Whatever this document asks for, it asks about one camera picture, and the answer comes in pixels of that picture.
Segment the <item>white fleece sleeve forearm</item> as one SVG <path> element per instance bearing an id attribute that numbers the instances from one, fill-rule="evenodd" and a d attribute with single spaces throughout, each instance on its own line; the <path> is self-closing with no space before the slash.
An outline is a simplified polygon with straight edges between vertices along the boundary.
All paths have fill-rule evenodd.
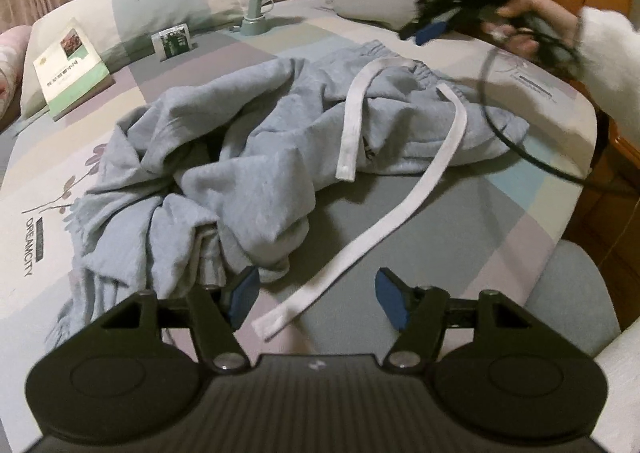
<path id="1" fill-rule="evenodd" d="M 639 144 L 639 31 L 614 11 L 583 8 L 576 38 L 582 82 L 625 139 Z"/>

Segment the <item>person's right hand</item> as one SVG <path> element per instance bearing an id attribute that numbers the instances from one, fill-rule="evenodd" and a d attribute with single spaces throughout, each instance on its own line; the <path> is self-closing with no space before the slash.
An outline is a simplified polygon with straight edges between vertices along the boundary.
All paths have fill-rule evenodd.
<path id="1" fill-rule="evenodd" d="M 578 17 L 552 0 L 509 0 L 480 29 L 503 49 L 533 60 L 539 49 L 534 31 L 545 29 L 571 49 L 578 26 Z"/>

